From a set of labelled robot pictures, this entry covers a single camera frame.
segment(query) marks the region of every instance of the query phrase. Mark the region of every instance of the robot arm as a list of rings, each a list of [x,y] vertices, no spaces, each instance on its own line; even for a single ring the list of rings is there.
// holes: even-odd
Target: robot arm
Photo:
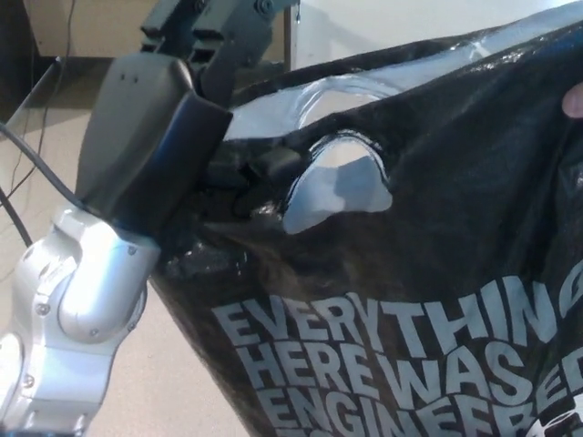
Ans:
[[[142,51],[116,60],[83,141],[77,197],[15,268],[0,335],[0,434],[86,433],[136,328],[156,236],[230,123],[234,75],[257,64],[294,0],[160,0]]]

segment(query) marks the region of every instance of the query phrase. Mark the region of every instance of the black cable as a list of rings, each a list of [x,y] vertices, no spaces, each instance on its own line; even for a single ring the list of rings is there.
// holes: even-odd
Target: black cable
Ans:
[[[73,0],[73,2],[71,4],[71,8],[69,9],[69,16],[68,16],[68,19],[66,22],[67,38],[66,38],[65,57],[63,58],[63,62],[61,64],[61,69],[59,71],[58,79],[56,80],[56,84],[55,84],[55,88],[53,89],[53,93],[46,101],[45,111],[43,113],[43,121],[42,121],[42,126],[41,126],[40,139],[38,142],[38,148],[37,148],[37,152],[36,152],[38,156],[40,156],[42,151],[43,151],[43,143],[45,140],[45,133],[46,133],[46,122],[48,119],[48,109],[50,108],[51,102],[57,96],[58,91],[63,83],[63,77],[65,75],[66,64],[67,64],[68,59],[71,55],[72,24],[73,24],[73,14],[75,13],[75,6],[76,5],[77,5],[77,0]],[[18,184],[10,190],[10,193],[8,193],[8,196],[6,198],[10,199],[17,192],[17,190],[20,187],[22,187],[26,183],[27,180],[30,179],[30,177],[33,175],[35,170],[36,170],[36,167],[32,167],[25,174],[25,176],[20,180],[20,182],[18,182]],[[2,208],[3,205],[4,205],[4,202],[0,202],[0,208]]]
[[[22,219],[20,218],[20,216],[18,215],[18,213],[16,212],[16,210],[12,206],[12,203],[10,202],[10,200],[8,200],[8,196],[5,194],[5,192],[1,188],[0,188],[0,202],[2,202],[2,204],[4,205],[4,208],[6,208],[6,212],[8,213],[8,217],[15,224],[16,230],[20,234],[20,238],[24,241],[24,243],[26,244],[26,246],[28,248],[30,246],[32,246],[33,240],[30,238],[30,234],[26,230],[25,224],[23,223]]]
[[[10,141],[12,141],[20,150],[23,152],[25,157],[30,159],[30,161],[38,168],[43,176],[50,182],[50,184],[55,187],[55,189],[68,200],[71,204],[78,208],[83,208],[81,202],[75,197],[73,191],[71,191],[61,179],[51,170],[51,167],[30,147],[28,144],[14,132],[12,132],[4,123],[0,123],[0,133],[4,134]],[[8,203],[2,202],[6,208],[8,208]]]
[[[33,31],[33,7],[31,4],[31,0],[26,1],[26,9],[28,11],[28,37],[30,38],[30,93],[33,92],[35,89],[35,58],[36,58],[36,45],[35,45],[35,32]],[[30,121],[30,113],[32,109],[29,107],[26,109],[26,120],[25,126],[22,129],[21,137],[26,139],[26,132],[28,131],[28,122]],[[18,167],[20,167],[20,162],[22,161],[22,152],[18,153],[18,160],[16,161],[15,168],[12,170],[12,177],[10,178],[10,192],[13,193],[15,191],[15,180],[16,180],[16,171]]]
[[[51,183],[51,185],[53,185],[53,187],[55,187],[55,189],[64,198],[66,198],[74,206],[76,206],[78,208],[83,208],[82,204],[75,197],[73,192],[61,181],[61,179],[58,178],[58,176],[53,172],[53,170],[51,170],[51,168],[46,164],[46,162],[40,156],[40,154],[42,152],[42,147],[43,147],[43,140],[45,138],[46,120],[47,120],[47,115],[48,115],[48,109],[50,108],[50,103],[55,98],[55,96],[58,93],[59,88],[61,87],[61,84],[63,82],[63,76],[65,75],[66,62],[68,61],[69,56],[70,56],[70,52],[71,52],[71,39],[72,39],[71,38],[71,33],[72,33],[71,28],[72,28],[72,22],[73,22],[73,13],[75,12],[76,4],[77,4],[77,0],[73,0],[73,3],[71,4],[71,9],[69,11],[69,17],[67,20],[66,55],[65,55],[65,59],[63,60],[63,64],[61,66],[61,70],[59,72],[58,80],[57,80],[55,88],[53,90],[53,94],[46,101],[45,112],[43,114],[43,122],[42,122],[42,126],[41,126],[40,140],[38,143],[38,152],[35,152],[22,138],[20,138],[16,134],[14,134],[8,128],[8,126],[6,126],[3,123],[0,123],[0,132],[3,133],[10,141],[12,141],[20,149],[20,152],[21,152],[18,156],[18,161],[16,162],[16,168],[14,169],[14,172],[13,172],[11,185],[14,185],[16,169],[18,168],[18,165],[20,164],[21,157],[23,155],[26,156],[28,159],[30,159],[30,161],[34,164],[32,169],[25,175],[24,178],[22,178],[22,180],[16,185],[16,187],[13,187],[10,190],[10,193],[8,194],[8,196],[2,190],[2,188],[0,188],[0,208],[4,207],[6,209],[6,213],[8,214],[8,217],[15,224],[16,230],[20,234],[20,237],[22,238],[22,240],[24,241],[24,243],[26,244],[27,247],[31,246],[33,244],[33,241],[30,238],[30,234],[28,233],[23,220],[20,218],[20,216],[18,216],[18,213],[16,212],[14,206],[12,205],[10,198],[32,176],[32,174],[34,173],[34,171],[37,168],[41,171],[41,173],[45,176],[45,178]],[[32,52],[31,53],[31,55],[32,55],[31,78],[33,79],[32,82],[34,83],[34,58],[36,55],[36,53],[34,53],[35,52],[34,46],[33,46],[33,49],[31,49],[31,52]],[[29,115],[30,115],[30,111],[27,113],[24,135],[26,134],[26,130],[28,128],[28,116]]]

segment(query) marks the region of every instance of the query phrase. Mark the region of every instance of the black plastic bag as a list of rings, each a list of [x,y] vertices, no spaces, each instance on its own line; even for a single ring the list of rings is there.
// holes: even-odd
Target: black plastic bag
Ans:
[[[240,103],[475,38],[312,67]],[[278,145],[316,145],[315,160],[348,138],[378,158],[340,166],[342,212],[293,232],[302,180],[249,223],[202,226],[187,204],[163,238],[159,294],[251,435],[583,435],[583,122],[561,110],[581,81],[577,23],[223,145],[225,162]]]

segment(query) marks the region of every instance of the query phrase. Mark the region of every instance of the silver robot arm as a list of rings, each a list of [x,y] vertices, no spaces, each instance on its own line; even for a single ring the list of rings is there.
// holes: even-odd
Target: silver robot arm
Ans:
[[[153,240],[84,211],[55,215],[15,268],[12,319],[0,335],[0,433],[85,434],[158,257]]]

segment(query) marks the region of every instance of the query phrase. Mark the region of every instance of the white wall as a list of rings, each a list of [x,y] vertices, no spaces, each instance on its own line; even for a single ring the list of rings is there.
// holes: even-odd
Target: white wall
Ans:
[[[302,0],[294,67],[510,23],[573,0]]]

